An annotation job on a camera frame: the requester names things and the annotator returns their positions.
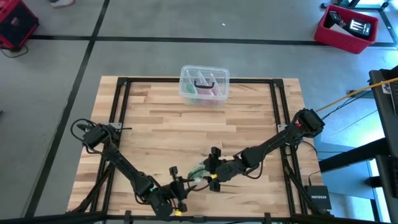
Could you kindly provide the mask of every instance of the red toolbox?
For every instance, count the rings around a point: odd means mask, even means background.
[[[0,0],[0,48],[18,51],[39,25],[21,0]]]
[[[335,30],[328,29],[324,26],[327,14],[329,11],[336,11],[342,18],[342,20],[348,23],[352,19],[360,19],[364,22],[371,23],[371,31],[367,40],[354,37],[350,35],[337,32]],[[354,12],[349,9],[338,7],[335,5],[329,5],[326,8],[325,14],[318,24],[317,31],[314,39],[321,43],[343,49],[354,54],[361,53],[367,46],[374,44],[377,36],[377,28],[379,27],[379,20],[372,16],[367,16]]]

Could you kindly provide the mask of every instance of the container lid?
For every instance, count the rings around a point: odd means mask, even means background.
[[[226,68],[186,65],[181,69],[180,95],[189,98],[225,100],[229,94]]]

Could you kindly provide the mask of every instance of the red storage bin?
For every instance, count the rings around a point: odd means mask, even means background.
[[[367,40],[359,37],[337,32],[335,30],[328,29],[324,26],[325,19],[329,11],[336,11],[345,23],[349,23],[351,19],[360,19],[364,22],[371,23],[371,33]],[[354,54],[361,53],[367,46],[374,44],[377,36],[377,28],[379,27],[379,20],[372,16],[360,14],[358,12],[351,11],[335,5],[329,5],[326,8],[325,14],[318,24],[317,31],[314,39],[321,43],[337,47],[349,51]]]

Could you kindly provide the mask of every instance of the yellow cable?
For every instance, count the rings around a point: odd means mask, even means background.
[[[386,84],[386,83],[395,82],[395,81],[398,81],[398,78],[393,78],[393,79],[386,80],[386,81],[383,81],[383,82],[379,82],[379,83],[376,83],[376,84],[373,84],[373,85],[369,85],[369,86],[364,87],[364,88],[362,88],[360,90],[356,90],[356,91],[354,91],[354,92],[352,92],[352,93],[350,93],[350,94],[348,94],[348,95],[346,95],[346,96],[344,96],[344,97],[342,97],[342,98],[340,98],[340,99],[338,99],[338,100],[336,100],[336,101],[334,101],[332,103],[329,103],[328,105],[326,105],[326,106],[324,106],[324,107],[322,107],[320,109],[317,109],[316,112],[324,110],[325,108],[328,108],[329,106],[335,105],[336,103],[340,102],[341,100],[346,99],[348,97],[351,97],[353,95],[356,95],[358,93],[361,93],[364,90],[367,90],[367,89],[370,89],[370,88],[373,88],[373,87],[377,87],[377,86],[381,86],[381,85]]]

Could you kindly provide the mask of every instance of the plastic storage box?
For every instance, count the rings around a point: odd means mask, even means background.
[[[371,32],[367,40],[354,37],[341,32],[337,32],[328,29],[324,26],[325,19],[329,11],[336,11],[346,23],[349,23],[351,19],[359,19],[364,22],[371,23]],[[375,17],[367,16],[358,12],[351,11],[342,7],[329,5],[326,8],[325,14],[319,22],[317,31],[314,39],[321,43],[337,47],[349,51],[354,54],[361,53],[367,46],[374,44],[377,36],[377,28],[379,27],[379,20]]]
[[[193,65],[182,67],[180,96],[186,105],[221,107],[228,93],[228,69]]]

